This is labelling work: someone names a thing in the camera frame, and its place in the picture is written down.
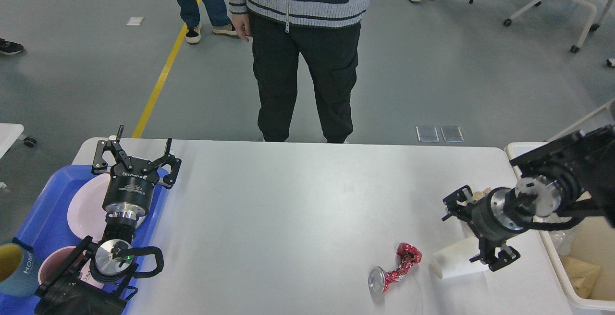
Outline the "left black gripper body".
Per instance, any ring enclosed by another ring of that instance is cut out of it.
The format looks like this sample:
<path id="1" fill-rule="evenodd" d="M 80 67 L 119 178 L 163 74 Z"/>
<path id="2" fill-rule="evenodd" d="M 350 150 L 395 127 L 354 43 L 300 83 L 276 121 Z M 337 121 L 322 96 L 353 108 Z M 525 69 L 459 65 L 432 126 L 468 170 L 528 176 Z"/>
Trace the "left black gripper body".
<path id="1" fill-rule="evenodd" d="M 141 174 L 136 171 L 112 169 L 110 183 L 102 203 L 109 215 L 139 219 L 149 214 L 154 187 L 160 176 L 156 171 Z"/>

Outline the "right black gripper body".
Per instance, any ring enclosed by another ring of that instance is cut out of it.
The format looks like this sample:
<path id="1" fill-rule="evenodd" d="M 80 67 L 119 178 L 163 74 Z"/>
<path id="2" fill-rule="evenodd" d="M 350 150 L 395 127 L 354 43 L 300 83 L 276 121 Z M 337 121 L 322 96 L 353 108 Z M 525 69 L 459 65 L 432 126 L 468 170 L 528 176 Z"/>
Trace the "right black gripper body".
<path id="1" fill-rule="evenodd" d="M 527 232 L 504 212 L 511 188 L 496 188 L 475 203 L 471 210 L 470 227 L 477 238 L 502 243 Z"/>

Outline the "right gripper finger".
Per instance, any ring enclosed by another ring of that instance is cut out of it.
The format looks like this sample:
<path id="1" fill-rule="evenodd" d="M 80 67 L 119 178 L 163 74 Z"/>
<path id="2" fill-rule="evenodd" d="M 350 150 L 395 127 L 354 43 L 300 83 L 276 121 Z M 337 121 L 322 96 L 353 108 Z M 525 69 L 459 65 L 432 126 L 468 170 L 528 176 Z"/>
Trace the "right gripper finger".
<path id="1" fill-rule="evenodd" d="M 446 214 L 442 217 L 442 221 L 456 217 L 467 224 L 474 222 L 473 214 L 478 208 L 479 201 L 474 199 L 474 193 L 468 184 L 445 197 L 443 203 L 446 206 Z"/>
<path id="2" fill-rule="evenodd" d="M 498 242 L 489 239 L 479 239 L 478 241 L 479 253 L 470 258 L 469 261 L 471 263 L 481 262 L 488 266 L 492 272 L 509 266 L 521 257 L 521 254 L 514 247 L 505 242 L 498 246 Z"/>

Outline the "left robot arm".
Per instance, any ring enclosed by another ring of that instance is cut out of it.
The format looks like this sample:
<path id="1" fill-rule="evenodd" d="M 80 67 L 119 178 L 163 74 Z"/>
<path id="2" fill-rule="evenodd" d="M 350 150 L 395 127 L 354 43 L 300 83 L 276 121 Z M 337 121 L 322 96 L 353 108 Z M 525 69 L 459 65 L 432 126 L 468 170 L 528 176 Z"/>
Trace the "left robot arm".
<path id="1" fill-rule="evenodd" d="M 36 291 L 36 315 L 120 315 L 138 289 L 133 279 L 163 270 L 162 250 L 134 245 L 139 219 L 150 212 L 155 187 L 171 189 L 182 160 L 172 153 L 168 138 L 155 160 L 128 155 L 121 147 L 121 125 L 113 139 L 99 140 L 91 172 L 108 174 L 102 203 L 105 230 L 97 242 L 86 236 Z"/>

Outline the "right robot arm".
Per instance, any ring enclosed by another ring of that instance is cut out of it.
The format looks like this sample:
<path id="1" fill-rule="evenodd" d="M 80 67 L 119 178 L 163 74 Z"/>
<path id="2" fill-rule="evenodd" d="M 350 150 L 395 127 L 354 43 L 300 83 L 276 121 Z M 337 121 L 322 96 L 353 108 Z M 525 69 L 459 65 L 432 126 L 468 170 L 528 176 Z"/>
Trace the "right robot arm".
<path id="1" fill-rule="evenodd" d="M 521 171 L 513 188 L 479 200 L 469 186 L 444 197 L 446 217 L 468 224 L 479 253 L 470 259 L 492 271 L 520 258 L 507 240 L 528 230 L 568 230 L 588 217 L 614 225 L 614 126 L 575 131 L 510 161 Z"/>

